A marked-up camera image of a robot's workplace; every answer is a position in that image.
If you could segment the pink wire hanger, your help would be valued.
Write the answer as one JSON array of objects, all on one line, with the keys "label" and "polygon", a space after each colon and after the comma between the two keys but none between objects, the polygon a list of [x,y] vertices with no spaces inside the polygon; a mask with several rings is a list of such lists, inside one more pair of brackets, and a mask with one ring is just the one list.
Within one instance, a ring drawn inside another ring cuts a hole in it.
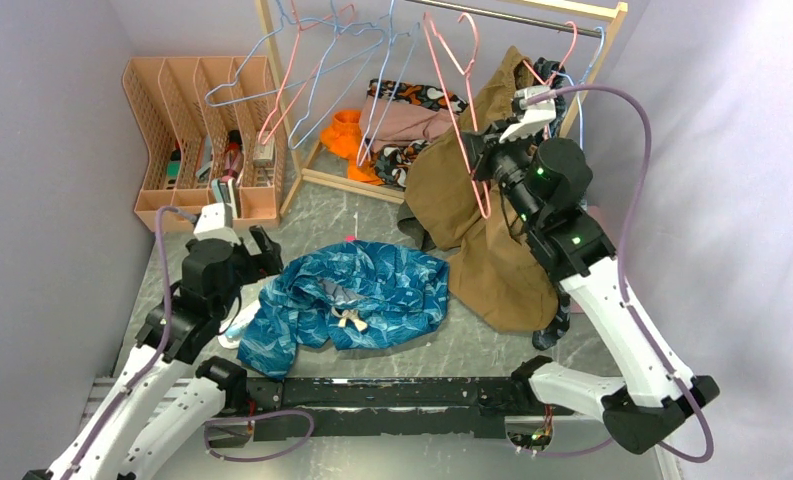
[{"label": "pink wire hanger", "polygon": [[470,185],[476,200],[479,214],[483,219],[488,219],[490,217],[490,214],[492,213],[491,201],[489,198],[490,187],[487,181],[476,181],[474,179],[474,169],[471,166],[467,148],[461,136],[462,129],[459,121],[462,118],[462,116],[455,115],[454,107],[452,106],[452,102],[450,99],[449,89],[446,86],[441,64],[440,61],[438,60],[437,52],[435,49],[435,42],[437,42],[443,48],[444,52],[448,55],[449,59],[451,60],[453,66],[460,74],[460,77],[463,80],[466,89],[467,100],[468,100],[467,118],[470,120],[470,124],[473,130],[477,130],[478,121],[477,121],[475,106],[473,104],[471,77],[475,62],[478,57],[478,53],[480,51],[480,35],[475,20],[469,13],[460,14],[457,22],[462,23],[463,21],[466,21],[467,24],[469,25],[473,40],[472,51],[466,63],[462,63],[458,60],[454,51],[446,41],[443,34],[440,33],[439,30],[437,29],[437,25],[434,22],[430,13],[425,12],[423,14],[421,25],[422,25],[423,33],[426,38],[426,42],[428,44],[429,53],[432,58],[432,63],[438,79],[438,83],[441,90],[443,91],[443,99],[446,103],[447,110],[449,112],[450,121],[452,124],[452,130],[454,132],[455,139],[460,149],[461,157],[465,166],[468,180],[470,181]]}]

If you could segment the blue leaf-print shorts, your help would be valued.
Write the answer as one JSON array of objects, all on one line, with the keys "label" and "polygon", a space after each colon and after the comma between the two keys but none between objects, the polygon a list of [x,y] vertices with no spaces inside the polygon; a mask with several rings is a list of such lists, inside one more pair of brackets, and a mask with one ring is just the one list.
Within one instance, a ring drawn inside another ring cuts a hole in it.
[{"label": "blue leaf-print shorts", "polygon": [[448,313],[449,265],[402,245],[355,240],[289,262],[258,294],[237,358],[283,379],[299,348],[384,350],[435,332]]}]

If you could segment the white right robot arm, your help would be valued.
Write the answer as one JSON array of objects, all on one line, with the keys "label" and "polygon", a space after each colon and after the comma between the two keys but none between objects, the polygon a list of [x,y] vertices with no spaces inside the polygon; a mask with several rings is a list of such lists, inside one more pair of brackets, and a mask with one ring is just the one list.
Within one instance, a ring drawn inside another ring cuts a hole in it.
[{"label": "white right robot arm", "polygon": [[643,454],[720,393],[669,348],[620,274],[616,249],[579,204],[593,174],[578,144],[551,138],[502,141],[461,136],[476,181],[494,181],[525,229],[532,256],[591,321],[620,369],[600,377],[537,357],[516,372],[511,391],[522,413],[546,404],[599,420],[619,446]]}]

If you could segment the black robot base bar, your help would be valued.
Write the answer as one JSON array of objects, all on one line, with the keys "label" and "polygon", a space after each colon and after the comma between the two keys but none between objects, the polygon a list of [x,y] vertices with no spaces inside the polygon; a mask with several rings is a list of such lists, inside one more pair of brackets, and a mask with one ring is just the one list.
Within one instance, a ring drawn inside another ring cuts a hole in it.
[{"label": "black robot base bar", "polygon": [[510,377],[249,379],[215,376],[226,398],[220,417],[233,440],[470,434],[519,439],[561,407],[539,403]]}]

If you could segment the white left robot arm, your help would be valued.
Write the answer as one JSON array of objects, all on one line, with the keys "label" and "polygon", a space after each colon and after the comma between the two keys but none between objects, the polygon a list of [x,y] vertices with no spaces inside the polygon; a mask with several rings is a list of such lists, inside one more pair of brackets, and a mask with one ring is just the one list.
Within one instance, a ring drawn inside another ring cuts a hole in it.
[{"label": "white left robot arm", "polygon": [[253,404],[246,370],[198,359],[242,288],[282,272],[281,247],[260,226],[251,253],[234,232],[190,240],[182,277],[147,315],[123,371],[80,433],[27,479],[152,479],[206,421]]}]

